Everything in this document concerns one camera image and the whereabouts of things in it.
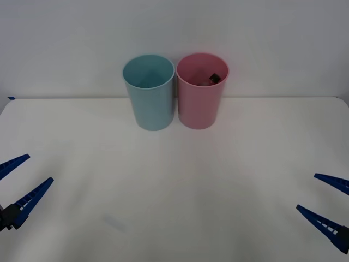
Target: table surface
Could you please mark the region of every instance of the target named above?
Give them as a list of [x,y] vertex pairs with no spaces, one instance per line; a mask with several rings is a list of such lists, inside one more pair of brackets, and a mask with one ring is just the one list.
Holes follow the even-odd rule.
[[347,261],[296,205],[349,225],[349,108],[338,98],[225,98],[205,130],[139,128],[128,99],[18,99],[0,115],[7,206],[55,181],[3,262]]

